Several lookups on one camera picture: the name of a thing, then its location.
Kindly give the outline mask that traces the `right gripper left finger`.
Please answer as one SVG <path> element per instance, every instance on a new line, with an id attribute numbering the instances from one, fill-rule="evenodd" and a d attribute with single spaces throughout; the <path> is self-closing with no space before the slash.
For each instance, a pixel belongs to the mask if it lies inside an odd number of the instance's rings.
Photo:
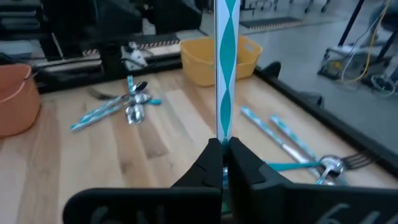
<path id="1" fill-rule="evenodd" d="M 72 196 L 63 224 L 220 224 L 223 152 L 213 138 L 169 188 L 92 188 Z"/>

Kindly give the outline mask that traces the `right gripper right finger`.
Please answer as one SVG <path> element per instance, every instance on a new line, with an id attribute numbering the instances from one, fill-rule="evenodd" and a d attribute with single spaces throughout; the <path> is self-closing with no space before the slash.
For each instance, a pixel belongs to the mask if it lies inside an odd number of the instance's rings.
<path id="1" fill-rule="evenodd" d="M 293 183 L 238 138 L 228 181 L 238 224 L 398 224 L 398 190 Z"/>

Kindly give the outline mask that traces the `fork solid teal handle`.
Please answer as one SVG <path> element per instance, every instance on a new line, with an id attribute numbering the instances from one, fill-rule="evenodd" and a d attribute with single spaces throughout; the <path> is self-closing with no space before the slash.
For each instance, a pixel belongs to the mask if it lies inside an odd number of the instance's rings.
<path id="1" fill-rule="evenodd" d="M 276 171 L 324 167 L 325 169 L 330 169 L 336 174 L 340 174 L 346 170 L 360 169 L 370 165 L 378 159 L 379 156 L 377 154 L 370 151 L 364 151 L 346 157 L 327 155 L 323 156 L 318 162 L 268 163 L 268 165 Z"/>
<path id="2" fill-rule="evenodd" d="M 98 90 L 95 90 L 94 88 L 88 88 L 87 91 L 92 97 L 94 97 L 98 100 L 112 100 L 112 99 L 117 98 L 116 95 L 108 95 L 108 94 L 102 93 Z M 160 105 L 162 103 L 162 101 L 160 99 L 153 99 L 153 100 L 149 100 L 147 103 L 150 105 Z"/>

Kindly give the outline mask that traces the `yellow plastic bin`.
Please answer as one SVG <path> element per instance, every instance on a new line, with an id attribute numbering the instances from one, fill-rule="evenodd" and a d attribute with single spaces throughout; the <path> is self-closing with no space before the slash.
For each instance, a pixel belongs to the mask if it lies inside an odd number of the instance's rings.
<path id="1" fill-rule="evenodd" d="M 180 53 L 184 74 L 198 86 L 213 86 L 214 40 L 210 37 L 182 40 Z M 236 62 L 236 79 L 250 77 L 257 64 L 263 48 L 257 42 L 240 35 Z"/>

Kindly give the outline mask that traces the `black striped floor mat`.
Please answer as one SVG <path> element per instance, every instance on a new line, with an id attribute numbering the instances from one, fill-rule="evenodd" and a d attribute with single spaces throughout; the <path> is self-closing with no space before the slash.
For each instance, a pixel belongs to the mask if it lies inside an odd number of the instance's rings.
<path id="1" fill-rule="evenodd" d="M 239 24 L 249 30 L 281 29 L 302 25 L 304 20 L 295 17 L 275 17 L 268 19 L 255 19 L 241 21 Z"/>

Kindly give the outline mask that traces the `black perforated box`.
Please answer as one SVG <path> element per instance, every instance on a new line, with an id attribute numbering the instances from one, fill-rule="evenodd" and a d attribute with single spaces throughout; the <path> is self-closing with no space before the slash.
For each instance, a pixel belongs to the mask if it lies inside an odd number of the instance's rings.
<path id="1" fill-rule="evenodd" d="M 195 0 L 149 0 L 149 21 L 156 34 L 196 30 L 201 26 L 202 10 Z"/>

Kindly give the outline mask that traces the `orange plastic bin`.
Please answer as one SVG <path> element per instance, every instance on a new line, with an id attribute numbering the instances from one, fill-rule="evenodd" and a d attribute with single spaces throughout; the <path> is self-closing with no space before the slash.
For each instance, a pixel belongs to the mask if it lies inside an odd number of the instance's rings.
<path id="1" fill-rule="evenodd" d="M 0 65 L 0 138 L 27 131 L 41 107 L 32 67 L 27 64 Z"/>

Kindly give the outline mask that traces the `black aluminium table frame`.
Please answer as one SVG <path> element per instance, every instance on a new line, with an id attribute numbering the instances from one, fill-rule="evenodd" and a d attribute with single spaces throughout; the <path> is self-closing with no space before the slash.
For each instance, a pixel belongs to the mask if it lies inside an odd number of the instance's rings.
<path id="1" fill-rule="evenodd" d="M 127 71 L 120 64 L 121 53 L 114 46 L 102 47 L 99 57 L 103 61 L 104 71 L 95 75 L 86 68 L 84 69 L 87 74 L 85 77 L 68 75 L 66 72 L 48 72 L 44 66 L 35 65 L 33 69 L 38 72 L 37 79 L 44 82 L 39 90 L 42 93 L 68 90 L 78 86 L 119 80 L 127 75 Z M 172 107 L 178 118 L 183 116 L 183 109 L 194 106 L 196 113 L 201 116 L 201 122 L 212 128 L 210 89 L 196 87 L 183 72 L 177 71 L 176 68 L 181 66 L 178 59 L 177 54 L 155 56 L 152 61 L 156 62 L 156 65 L 139 71 L 137 74 L 147 75 L 154 82 L 151 86 L 152 90 L 166 100 L 166 104 Z M 279 70 L 280 64 L 274 62 L 262 70 L 255 70 L 254 77 L 239 81 L 236 87 L 235 104 L 248 105 L 254 111 L 260 112 L 262 116 L 275 113 L 283 118 L 292 113 L 294 107 L 297 107 L 352 145 L 356 153 L 348 156 L 346 160 L 346 165 L 350 169 L 359 169 L 374 162 L 398 175 L 398 154 L 388 151 L 386 147 L 310 101 L 303 93 L 282 83 L 277 78 Z"/>

